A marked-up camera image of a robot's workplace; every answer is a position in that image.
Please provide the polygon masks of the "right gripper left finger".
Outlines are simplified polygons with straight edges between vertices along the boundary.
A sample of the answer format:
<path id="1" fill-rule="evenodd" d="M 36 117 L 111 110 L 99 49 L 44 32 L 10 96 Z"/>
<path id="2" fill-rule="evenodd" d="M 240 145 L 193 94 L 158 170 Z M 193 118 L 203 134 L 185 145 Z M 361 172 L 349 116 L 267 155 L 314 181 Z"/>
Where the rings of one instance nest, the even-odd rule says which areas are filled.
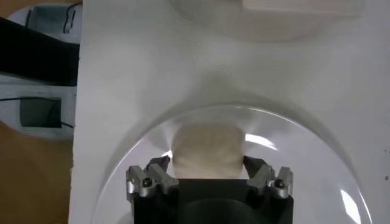
<path id="1" fill-rule="evenodd" d="M 166 171 L 170 162 L 169 156 L 152 158 L 144 169 L 130 166 L 126 171 L 126 199 L 133 202 L 136 196 L 151 197 L 157 189 L 168 195 L 179 186 L 179 180 Z"/>

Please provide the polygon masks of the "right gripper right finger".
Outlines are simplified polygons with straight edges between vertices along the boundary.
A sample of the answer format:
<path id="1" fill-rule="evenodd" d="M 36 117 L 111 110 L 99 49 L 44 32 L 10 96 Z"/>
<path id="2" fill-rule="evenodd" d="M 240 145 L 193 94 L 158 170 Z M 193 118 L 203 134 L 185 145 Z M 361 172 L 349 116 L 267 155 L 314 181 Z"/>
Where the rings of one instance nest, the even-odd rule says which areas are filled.
<path id="1" fill-rule="evenodd" d="M 254 188 L 258 195 L 270 190 L 275 198 L 286 199 L 293 194 L 293 172 L 289 167 L 281 167 L 278 174 L 263 159 L 243 157 L 243 164 L 249 176 L 247 185 Z"/>

